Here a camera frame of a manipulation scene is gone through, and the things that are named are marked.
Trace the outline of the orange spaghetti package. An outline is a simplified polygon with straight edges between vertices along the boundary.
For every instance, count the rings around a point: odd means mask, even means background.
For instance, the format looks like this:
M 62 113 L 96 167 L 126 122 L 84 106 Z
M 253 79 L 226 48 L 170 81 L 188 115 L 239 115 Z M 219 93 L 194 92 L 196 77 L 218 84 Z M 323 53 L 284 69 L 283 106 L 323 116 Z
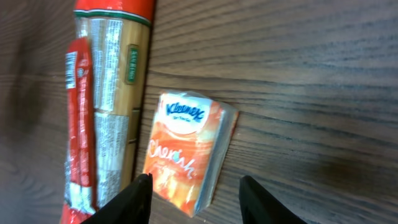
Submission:
M 85 221 L 131 182 L 154 8 L 154 0 L 75 4 L 62 223 Z

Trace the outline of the orange Kleenex tissue pack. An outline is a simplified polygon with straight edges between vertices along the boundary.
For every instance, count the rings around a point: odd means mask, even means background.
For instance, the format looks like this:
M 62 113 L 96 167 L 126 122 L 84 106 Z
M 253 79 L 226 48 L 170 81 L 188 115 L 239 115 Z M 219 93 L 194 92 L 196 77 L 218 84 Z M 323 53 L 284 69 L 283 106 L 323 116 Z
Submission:
M 208 207 L 239 111 L 192 91 L 163 91 L 143 171 L 153 190 L 189 217 Z

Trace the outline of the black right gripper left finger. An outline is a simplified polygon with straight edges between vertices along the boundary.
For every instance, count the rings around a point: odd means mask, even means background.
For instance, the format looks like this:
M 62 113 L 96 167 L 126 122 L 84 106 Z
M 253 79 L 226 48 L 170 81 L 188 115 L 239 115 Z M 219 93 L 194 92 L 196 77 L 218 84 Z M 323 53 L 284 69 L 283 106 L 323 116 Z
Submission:
M 152 193 L 152 175 L 140 174 L 82 224 L 148 224 Z

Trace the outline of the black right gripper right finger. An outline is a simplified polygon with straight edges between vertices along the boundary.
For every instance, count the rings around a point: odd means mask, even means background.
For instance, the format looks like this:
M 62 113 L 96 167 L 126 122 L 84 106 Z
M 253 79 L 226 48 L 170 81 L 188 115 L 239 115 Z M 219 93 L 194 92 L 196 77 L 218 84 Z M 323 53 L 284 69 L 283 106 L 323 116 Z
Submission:
M 249 175 L 239 180 L 244 224 L 306 224 Z

